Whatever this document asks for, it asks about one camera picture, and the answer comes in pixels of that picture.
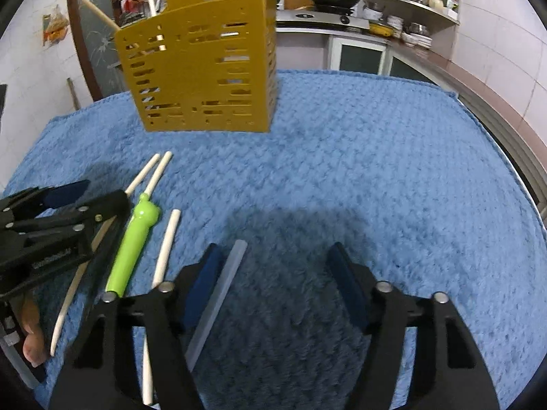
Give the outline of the left hand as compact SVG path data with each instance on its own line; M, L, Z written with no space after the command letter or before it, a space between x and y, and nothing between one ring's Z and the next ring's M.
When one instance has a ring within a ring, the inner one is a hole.
M47 349L40 327L39 309L31 294L25 294L23 297L19 322L26 333L22 348L24 357L32 367L39 367L47 360Z

